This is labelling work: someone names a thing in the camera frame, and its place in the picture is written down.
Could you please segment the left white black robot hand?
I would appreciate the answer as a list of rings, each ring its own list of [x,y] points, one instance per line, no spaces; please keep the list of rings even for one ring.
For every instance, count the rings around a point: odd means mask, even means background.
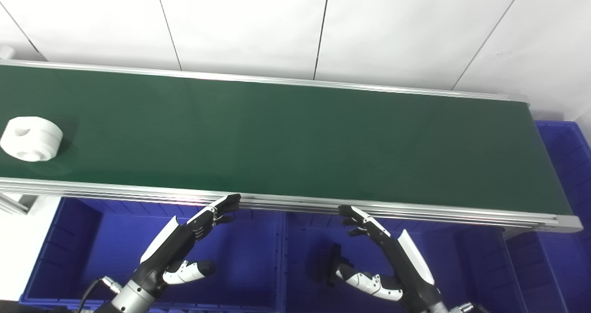
[[[169,285],[181,285],[213,275],[216,263],[211,260],[189,261],[186,256],[194,244],[204,239],[213,227],[230,223],[228,216],[239,208],[241,194],[226,195],[204,206],[185,223],[171,218],[140,258],[140,265],[131,277],[133,289],[158,298]]]

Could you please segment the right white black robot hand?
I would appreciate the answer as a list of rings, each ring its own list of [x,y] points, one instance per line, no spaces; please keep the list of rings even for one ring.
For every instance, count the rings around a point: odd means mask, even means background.
[[[374,217],[356,206],[340,205],[338,214],[344,217],[344,225],[355,227],[348,230],[349,236],[368,236],[382,250],[393,269],[393,276],[372,276],[345,262],[338,262],[332,270],[335,277],[376,298],[396,301],[408,313],[449,311],[426,261],[406,230],[395,238]]]

